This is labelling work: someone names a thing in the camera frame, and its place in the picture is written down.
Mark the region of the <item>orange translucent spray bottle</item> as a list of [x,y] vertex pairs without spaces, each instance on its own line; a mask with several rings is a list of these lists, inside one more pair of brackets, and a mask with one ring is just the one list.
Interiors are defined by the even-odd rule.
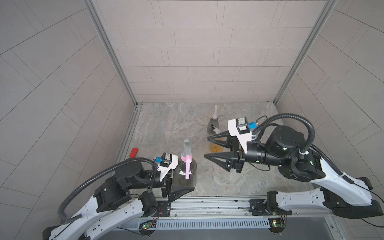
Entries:
[[215,143],[209,144],[209,150],[210,150],[210,153],[222,153],[222,152],[228,152],[229,151],[228,148],[217,145]]

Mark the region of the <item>clear grey spray bottle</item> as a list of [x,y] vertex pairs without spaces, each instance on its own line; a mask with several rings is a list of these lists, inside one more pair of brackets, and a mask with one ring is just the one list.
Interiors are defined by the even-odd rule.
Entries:
[[213,120],[212,118],[210,119],[209,121],[209,124],[208,124],[208,127],[207,127],[207,133],[210,135],[210,136],[213,136],[213,135],[216,135],[213,131],[213,126],[216,126],[217,128],[219,128],[219,120]]

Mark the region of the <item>black spray nozzle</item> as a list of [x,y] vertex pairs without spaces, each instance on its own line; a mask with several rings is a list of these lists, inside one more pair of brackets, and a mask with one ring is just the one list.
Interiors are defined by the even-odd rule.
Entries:
[[214,131],[214,133],[215,133],[216,135],[218,135],[218,134],[221,133],[220,129],[217,128],[216,126],[213,126],[212,128],[213,128],[213,131]]

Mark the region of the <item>pink spray nozzle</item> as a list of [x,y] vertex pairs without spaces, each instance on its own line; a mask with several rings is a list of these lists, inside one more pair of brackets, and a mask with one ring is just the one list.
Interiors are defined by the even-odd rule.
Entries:
[[192,163],[192,150],[191,150],[191,145],[190,141],[188,139],[184,140],[184,150],[182,152],[182,161],[185,162],[185,179],[189,180],[190,179],[190,168],[191,168],[191,163]]

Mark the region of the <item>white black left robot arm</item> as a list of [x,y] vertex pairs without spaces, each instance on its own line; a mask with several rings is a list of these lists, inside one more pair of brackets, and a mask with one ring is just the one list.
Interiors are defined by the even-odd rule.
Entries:
[[[61,223],[43,231],[44,240],[98,240],[124,223],[151,217],[149,228],[166,214],[153,190],[173,202],[194,191],[197,183],[195,160],[164,154],[161,158],[128,158],[92,176],[79,185],[59,206]],[[71,218],[65,212],[74,198],[92,183],[114,172],[98,187],[85,205]]]

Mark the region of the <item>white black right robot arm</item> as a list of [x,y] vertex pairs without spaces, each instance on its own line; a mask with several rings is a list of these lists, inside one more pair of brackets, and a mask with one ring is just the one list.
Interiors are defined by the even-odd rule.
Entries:
[[226,171],[243,170],[244,164],[275,166],[289,180],[312,183],[317,188],[305,192],[269,191],[262,204],[251,205],[260,215],[285,215],[294,209],[321,209],[346,219],[365,219],[384,214],[380,202],[372,196],[372,184],[366,177],[353,178],[340,171],[317,147],[305,154],[299,150],[304,135],[288,126],[272,124],[265,143],[251,141],[250,129],[235,127],[208,137],[208,141],[227,149],[225,153],[206,154],[205,158]]

